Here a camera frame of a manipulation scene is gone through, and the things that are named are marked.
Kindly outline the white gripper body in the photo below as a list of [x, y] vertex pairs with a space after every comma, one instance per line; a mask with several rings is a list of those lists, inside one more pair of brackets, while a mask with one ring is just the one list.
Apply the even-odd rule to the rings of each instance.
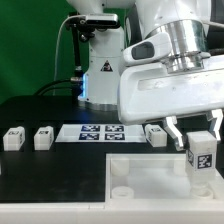
[[197, 71], [168, 74], [162, 63], [133, 66], [120, 78], [118, 116], [126, 125], [224, 109], [224, 55]]

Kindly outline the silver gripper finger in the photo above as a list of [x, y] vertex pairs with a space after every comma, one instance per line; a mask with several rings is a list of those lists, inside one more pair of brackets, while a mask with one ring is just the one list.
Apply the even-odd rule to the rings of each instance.
[[216, 138], [218, 142], [220, 142], [220, 127], [223, 121], [223, 111], [221, 109], [211, 110], [206, 114], [206, 117], [210, 122], [209, 132]]
[[175, 148], [177, 151], [184, 149], [183, 135], [176, 127], [177, 118], [175, 116], [169, 116], [163, 119], [163, 128], [174, 140]]

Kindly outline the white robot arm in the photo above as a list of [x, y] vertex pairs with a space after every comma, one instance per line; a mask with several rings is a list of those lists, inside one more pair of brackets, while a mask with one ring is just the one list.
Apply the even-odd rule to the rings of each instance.
[[224, 0], [67, 0], [90, 42], [81, 101], [113, 106], [125, 125], [160, 121], [183, 149], [176, 127], [204, 115], [204, 137], [220, 137], [224, 113]]

